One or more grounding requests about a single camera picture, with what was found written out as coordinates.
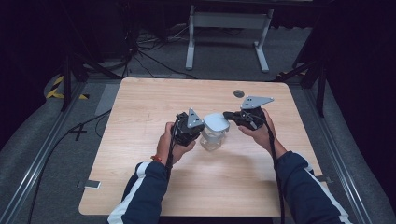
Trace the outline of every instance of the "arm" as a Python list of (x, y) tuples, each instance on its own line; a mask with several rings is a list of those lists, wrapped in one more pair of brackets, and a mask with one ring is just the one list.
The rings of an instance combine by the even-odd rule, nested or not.
[[(171, 128), (168, 122), (157, 146), (156, 161), (137, 164), (122, 196), (121, 203), (113, 210), (107, 223), (157, 223), (161, 214), (161, 202), (168, 187), (165, 164), (171, 143)], [(173, 149), (173, 162), (178, 162), (184, 153), (192, 150), (195, 141)]]
[[(275, 155), (272, 156), (277, 158), (277, 175), (294, 221), (296, 223), (350, 223), (342, 206), (305, 169), (308, 162), (300, 155), (287, 151), (277, 140), (274, 123), (268, 112), (266, 110), (263, 112), (275, 137)], [(251, 136), (257, 144), (272, 154), (269, 134), (265, 126), (256, 131), (240, 126), (239, 130)]]

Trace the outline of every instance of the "striped sleeve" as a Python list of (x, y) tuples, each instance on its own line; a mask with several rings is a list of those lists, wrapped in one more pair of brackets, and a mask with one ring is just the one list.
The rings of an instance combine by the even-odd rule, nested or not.
[(139, 163), (125, 188), (121, 203), (111, 212), (107, 223), (157, 223), (167, 186), (166, 170), (161, 163)]
[(350, 223), (328, 189), (306, 169), (308, 162), (291, 151), (278, 159), (283, 194), (296, 223)]

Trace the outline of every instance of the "bracelet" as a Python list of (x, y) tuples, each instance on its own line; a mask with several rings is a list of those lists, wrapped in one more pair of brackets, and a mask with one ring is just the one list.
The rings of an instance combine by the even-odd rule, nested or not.
[(157, 156), (157, 155), (154, 155), (154, 156), (151, 156), (150, 157), (153, 161), (158, 161), (158, 162), (161, 162), (163, 159), (161, 159), (159, 156)]

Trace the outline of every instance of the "light wood surface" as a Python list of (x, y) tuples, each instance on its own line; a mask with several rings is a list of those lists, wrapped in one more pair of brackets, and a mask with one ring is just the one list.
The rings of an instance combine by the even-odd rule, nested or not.
[[(79, 211), (108, 215), (120, 202), (135, 166), (150, 161), (167, 121), (192, 107), (203, 119), (211, 113), (238, 111), (244, 98), (274, 97), (263, 107), (288, 149), (302, 154), (321, 175), (290, 90), (283, 83), (192, 79), (125, 78), (99, 147), (90, 180), (99, 189), (85, 189)], [(197, 139), (193, 151), (172, 170), (163, 198), (162, 216), (279, 217), (276, 179), (270, 155), (231, 122), (221, 148), (208, 152)]]

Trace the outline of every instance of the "transparent jar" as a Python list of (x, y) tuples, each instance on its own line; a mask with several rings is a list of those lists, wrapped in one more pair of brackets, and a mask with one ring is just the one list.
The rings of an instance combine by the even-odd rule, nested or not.
[(213, 151), (221, 147), (225, 132), (212, 132), (205, 128), (201, 135), (200, 143), (202, 147), (208, 151)]

